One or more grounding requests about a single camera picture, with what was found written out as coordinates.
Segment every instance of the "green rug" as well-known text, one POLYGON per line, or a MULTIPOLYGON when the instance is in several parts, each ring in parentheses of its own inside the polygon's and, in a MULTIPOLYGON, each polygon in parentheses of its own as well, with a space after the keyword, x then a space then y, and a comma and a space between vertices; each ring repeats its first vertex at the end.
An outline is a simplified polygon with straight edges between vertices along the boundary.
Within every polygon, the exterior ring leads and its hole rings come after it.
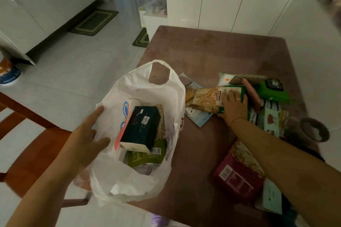
POLYGON ((146 48, 149 44, 149 38, 147 34, 147 29, 142 28, 140 34, 137 36, 135 41, 133 42, 133 46, 140 47, 140 48, 146 48))
POLYGON ((117 14, 118 11, 96 9, 69 29, 68 32, 92 37, 103 29, 117 14))

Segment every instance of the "paint bucket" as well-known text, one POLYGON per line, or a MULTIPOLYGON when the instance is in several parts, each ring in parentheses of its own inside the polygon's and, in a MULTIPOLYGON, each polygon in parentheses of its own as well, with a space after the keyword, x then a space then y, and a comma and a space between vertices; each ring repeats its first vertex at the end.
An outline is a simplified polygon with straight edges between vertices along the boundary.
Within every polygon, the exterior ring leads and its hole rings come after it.
POLYGON ((21 75, 21 71, 4 57, 4 53, 6 51, 0 48, 0 86, 14 84, 21 75))

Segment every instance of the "tabletop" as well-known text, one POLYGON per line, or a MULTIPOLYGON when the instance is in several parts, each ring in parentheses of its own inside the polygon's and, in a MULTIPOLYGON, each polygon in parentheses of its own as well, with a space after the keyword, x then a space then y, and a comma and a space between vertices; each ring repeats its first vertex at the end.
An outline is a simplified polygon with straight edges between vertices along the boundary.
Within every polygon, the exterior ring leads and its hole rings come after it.
MULTIPOLYGON (((307 116, 283 38, 160 26, 138 66, 154 59, 203 87, 215 87, 221 72, 278 78, 292 99, 286 107, 290 115, 307 116)), ((162 84, 168 75, 169 70, 156 63, 149 81, 162 84)), ((266 213, 235 205, 212 178, 233 141, 220 118, 213 116, 198 128, 185 117, 164 189, 157 197, 131 204, 192 227, 269 226, 266 213)))

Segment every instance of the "wooden chair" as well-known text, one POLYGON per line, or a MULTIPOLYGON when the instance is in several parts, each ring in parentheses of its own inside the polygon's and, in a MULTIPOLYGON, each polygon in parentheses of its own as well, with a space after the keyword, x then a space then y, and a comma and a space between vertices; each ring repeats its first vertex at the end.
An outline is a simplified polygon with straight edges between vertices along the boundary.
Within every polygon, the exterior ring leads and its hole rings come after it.
MULTIPOLYGON (((0 182, 5 182, 19 197, 23 197, 57 157, 71 132, 60 129, 0 92, 0 112, 5 108, 13 112, 0 122, 0 141, 26 118, 45 128, 19 155, 7 173, 0 173, 0 182)), ((62 207, 86 205, 91 195, 88 192, 84 199, 65 199, 62 207)))

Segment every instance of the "bracelet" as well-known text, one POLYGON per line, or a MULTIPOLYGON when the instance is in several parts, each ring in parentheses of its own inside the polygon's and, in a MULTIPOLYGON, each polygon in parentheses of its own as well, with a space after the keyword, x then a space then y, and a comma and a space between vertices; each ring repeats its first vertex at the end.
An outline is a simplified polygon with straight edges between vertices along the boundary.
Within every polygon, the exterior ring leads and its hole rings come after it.
POLYGON ((231 122, 231 124, 230 124, 230 128, 231 128, 231 129, 232 129, 232 124, 233 124, 233 122, 235 122, 237 119, 240 119, 240 118, 247 120, 245 117, 237 117, 237 118, 233 119, 232 122, 231 122))

